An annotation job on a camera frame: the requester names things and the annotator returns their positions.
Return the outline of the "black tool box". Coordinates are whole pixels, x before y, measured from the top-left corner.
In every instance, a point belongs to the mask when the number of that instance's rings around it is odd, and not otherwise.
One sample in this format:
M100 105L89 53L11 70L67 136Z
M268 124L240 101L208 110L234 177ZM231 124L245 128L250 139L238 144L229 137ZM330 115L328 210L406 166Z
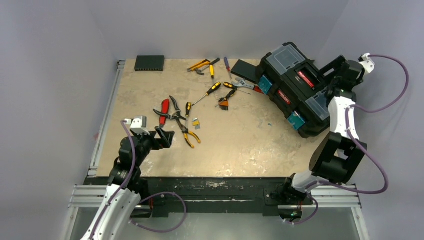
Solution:
M316 137L329 128L325 97L329 83L293 42L283 43L260 60L255 81L302 138Z

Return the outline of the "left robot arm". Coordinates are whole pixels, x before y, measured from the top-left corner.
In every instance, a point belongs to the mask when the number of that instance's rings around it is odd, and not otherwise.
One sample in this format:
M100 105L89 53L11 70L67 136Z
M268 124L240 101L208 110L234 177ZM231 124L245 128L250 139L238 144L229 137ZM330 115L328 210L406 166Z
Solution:
M130 128L125 132L127 136L120 142L102 203L83 240L119 239L136 205L149 199L147 182L141 179L141 164L151 151L169 149L175 135L158 126L154 131Z

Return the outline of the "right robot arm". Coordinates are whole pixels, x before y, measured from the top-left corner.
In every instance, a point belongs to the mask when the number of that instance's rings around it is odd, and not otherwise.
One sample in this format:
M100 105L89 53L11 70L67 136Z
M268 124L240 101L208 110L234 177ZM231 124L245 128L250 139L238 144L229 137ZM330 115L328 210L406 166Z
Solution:
M354 87L374 68L370 53L365 53L357 61L341 55L319 70L319 75L328 83L325 98L330 117L329 133L312 154L308 170L294 173L278 190L284 202L301 202L308 191L319 185L340 187L351 180L365 156L360 148L368 146L363 142L355 144L354 141L360 139L355 117L346 111L357 102Z

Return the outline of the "yellow black long screwdriver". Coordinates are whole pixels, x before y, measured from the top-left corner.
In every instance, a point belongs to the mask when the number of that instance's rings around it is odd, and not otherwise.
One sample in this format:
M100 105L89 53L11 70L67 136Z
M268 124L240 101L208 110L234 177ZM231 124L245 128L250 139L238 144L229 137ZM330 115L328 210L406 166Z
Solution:
M202 99L204 99L205 97L209 96L210 94L212 94L213 92L217 91L220 87L222 86L221 82L217 82L215 83L208 91L205 92L205 94L198 99L197 101L195 101L192 106L196 105L197 103L199 103Z

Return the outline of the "yellow black screwdriver right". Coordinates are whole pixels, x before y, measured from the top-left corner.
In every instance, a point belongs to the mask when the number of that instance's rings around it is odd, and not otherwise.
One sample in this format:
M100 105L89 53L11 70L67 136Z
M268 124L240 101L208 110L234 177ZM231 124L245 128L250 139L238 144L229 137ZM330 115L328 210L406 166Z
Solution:
M223 83L223 86L226 87L226 88L229 88L229 89L236 90L236 91L239 90L239 87L237 87L237 86L235 86L235 85L233 85L233 84L231 84L229 82L224 82Z

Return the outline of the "yellow screwdriver top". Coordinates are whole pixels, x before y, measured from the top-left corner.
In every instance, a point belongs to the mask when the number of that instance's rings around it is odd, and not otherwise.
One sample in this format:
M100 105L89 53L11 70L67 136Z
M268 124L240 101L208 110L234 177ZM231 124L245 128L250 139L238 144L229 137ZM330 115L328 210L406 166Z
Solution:
M214 70L214 66L212 64L209 65L209 72L210 72L211 79L214 80L215 79L215 70Z

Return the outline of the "black flat tray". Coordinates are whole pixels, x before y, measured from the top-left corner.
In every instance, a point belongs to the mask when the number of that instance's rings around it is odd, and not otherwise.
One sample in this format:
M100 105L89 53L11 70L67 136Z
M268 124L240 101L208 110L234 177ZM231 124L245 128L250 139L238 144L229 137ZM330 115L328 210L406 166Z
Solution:
M256 76L256 66L239 59L231 69L231 73L237 77L245 79L251 83L258 84L259 79Z

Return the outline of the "yellow handled long pliers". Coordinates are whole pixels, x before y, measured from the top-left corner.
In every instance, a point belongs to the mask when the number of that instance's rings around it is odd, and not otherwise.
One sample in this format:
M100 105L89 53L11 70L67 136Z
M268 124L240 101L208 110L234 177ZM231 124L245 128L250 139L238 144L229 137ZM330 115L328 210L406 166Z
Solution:
M176 122L177 122L177 124L178 124L178 126L179 126L179 128L180 128L180 130L181 130L181 132L182 132L182 134L183 134L183 137L184 137L184 140L185 140L185 142L192 148L192 149L194 149L195 148L195 146L190 142L190 140L189 140L189 136L192 136L192 137L194 137L194 139L197 141L197 143L198 144L200 144L201 143L201 140L200 140L200 138L194 133L194 132L192 132L192 131L190 131L187 127L185 127L185 125L183 125L182 123L181 123L181 121L180 121L180 119L179 118L177 118L176 120L175 120Z

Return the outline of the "red handled cutter pliers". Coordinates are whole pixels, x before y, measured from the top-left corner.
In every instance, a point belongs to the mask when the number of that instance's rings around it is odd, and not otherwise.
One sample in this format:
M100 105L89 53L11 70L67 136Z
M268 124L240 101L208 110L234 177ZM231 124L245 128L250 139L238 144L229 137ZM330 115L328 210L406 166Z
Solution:
M165 99L161 103L161 113L162 114L168 114L170 108L170 100ZM166 124L167 117L166 116L160 116L159 117L159 127L163 128Z

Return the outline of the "black network switch box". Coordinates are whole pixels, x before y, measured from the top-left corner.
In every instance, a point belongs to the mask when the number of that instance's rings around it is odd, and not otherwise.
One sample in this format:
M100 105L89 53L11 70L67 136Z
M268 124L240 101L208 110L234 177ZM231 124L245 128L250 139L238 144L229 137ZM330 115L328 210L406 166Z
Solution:
M162 72L164 70L164 55L138 55L134 70L136 72Z

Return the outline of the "yellow handled pliers top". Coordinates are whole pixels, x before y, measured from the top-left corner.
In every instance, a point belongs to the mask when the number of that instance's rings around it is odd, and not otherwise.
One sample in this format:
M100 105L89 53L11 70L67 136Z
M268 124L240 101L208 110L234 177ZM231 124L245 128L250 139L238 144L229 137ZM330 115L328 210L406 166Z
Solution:
M200 67L206 66L210 63L210 61L208 59L204 59L194 65L192 65L191 67L189 67L186 71L187 72L194 72L196 69L199 69Z

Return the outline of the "aluminium frame rail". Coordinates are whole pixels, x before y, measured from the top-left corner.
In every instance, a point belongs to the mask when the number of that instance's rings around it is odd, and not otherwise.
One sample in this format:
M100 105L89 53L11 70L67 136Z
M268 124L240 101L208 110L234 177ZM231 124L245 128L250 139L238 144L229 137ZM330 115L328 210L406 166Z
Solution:
M118 119L137 113L146 115L153 125L159 117L153 109L173 96L181 108L190 99L200 99L214 81L228 79L224 65L214 66L210 76L188 73L189 60L167 59L163 71L135 71L134 59L118 64L119 81L111 99L93 155L94 173L75 188L71 206L96 208L103 201L108 185L107 168L113 166L118 144L124 137ZM305 169L313 152L329 133L303 138L293 129L283 113L261 93L243 88L229 100L229 110L221 110L218 99L230 91L219 90L198 102L190 118L198 118L195 133L201 143L185 141L173 120L164 129L174 131L171 148L152 151L141 165L142 176L153 200L139 205L156 218L182 212L208 214L278 215L278 206L312 207L311 200L288 202L275 198L284 181L294 172ZM176 193L185 206L167 192Z

